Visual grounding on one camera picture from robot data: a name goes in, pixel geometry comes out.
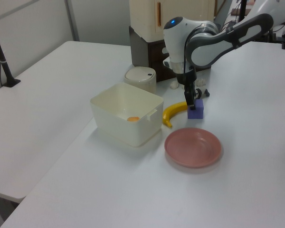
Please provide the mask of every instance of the purple cube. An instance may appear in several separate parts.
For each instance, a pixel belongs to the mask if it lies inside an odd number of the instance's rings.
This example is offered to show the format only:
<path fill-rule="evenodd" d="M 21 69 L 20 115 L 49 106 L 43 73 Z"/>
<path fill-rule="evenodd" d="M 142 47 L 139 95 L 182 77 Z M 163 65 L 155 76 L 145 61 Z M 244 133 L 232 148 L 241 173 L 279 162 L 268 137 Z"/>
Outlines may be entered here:
<path fill-rule="evenodd" d="M 202 119 L 204 116 L 204 103 L 202 99 L 195 100 L 195 110 L 187 108 L 188 119 Z"/>

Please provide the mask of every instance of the orange object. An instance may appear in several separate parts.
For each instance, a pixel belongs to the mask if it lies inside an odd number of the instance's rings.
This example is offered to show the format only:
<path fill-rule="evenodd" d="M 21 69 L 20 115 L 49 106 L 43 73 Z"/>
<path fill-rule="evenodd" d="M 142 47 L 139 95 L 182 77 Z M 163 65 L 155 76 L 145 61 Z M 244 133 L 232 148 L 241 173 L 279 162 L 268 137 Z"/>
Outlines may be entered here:
<path fill-rule="evenodd" d="M 138 121 L 140 118 L 138 116 L 131 116 L 127 119 L 127 121 L 130 121 L 130 122 L 136 122 Z"/>

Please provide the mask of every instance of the cup lid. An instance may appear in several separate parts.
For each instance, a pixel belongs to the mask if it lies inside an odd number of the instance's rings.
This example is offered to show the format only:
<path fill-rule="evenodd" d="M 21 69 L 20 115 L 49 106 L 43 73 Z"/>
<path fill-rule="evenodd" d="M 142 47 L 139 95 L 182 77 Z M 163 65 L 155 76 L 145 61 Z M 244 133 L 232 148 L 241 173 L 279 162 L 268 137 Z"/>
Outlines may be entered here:
<path fill-rule="evenodd" d="M 155 75 L 155 70 L 149 67 L 137 66 L 130 69 L 126 74 L 125 78 L 132 81 L 146 81 L 150 80 Z"/>

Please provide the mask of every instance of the yellow banana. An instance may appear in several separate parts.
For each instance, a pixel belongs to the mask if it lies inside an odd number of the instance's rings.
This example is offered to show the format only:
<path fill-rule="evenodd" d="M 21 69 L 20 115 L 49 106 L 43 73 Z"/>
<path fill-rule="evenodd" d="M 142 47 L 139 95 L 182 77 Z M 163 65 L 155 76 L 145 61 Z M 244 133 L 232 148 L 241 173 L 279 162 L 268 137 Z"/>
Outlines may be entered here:
<path fill-rule="evenodd" d="M 187 103 L 185 101 L 173 104 L 166 108 L 162 113 L 162 123 L 169 128 L 172 128 L 170 119 L 179 112 L 187 110 Z"/>

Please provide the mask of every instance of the white wall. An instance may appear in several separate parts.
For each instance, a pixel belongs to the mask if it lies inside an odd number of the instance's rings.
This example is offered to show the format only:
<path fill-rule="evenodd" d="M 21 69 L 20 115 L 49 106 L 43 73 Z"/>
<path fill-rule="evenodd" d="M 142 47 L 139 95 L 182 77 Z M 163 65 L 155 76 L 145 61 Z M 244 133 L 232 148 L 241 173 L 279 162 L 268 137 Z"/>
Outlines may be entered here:
<path fill-rule="evenodd" d="M 69 40 L 64 0 L 39 0 L 0 19 L 0 43 L 14 77 Z"/>
<path fill-rule="evenodd" d="M 69 0 L 79 40 L 130 45 L 129 0 Z"/>

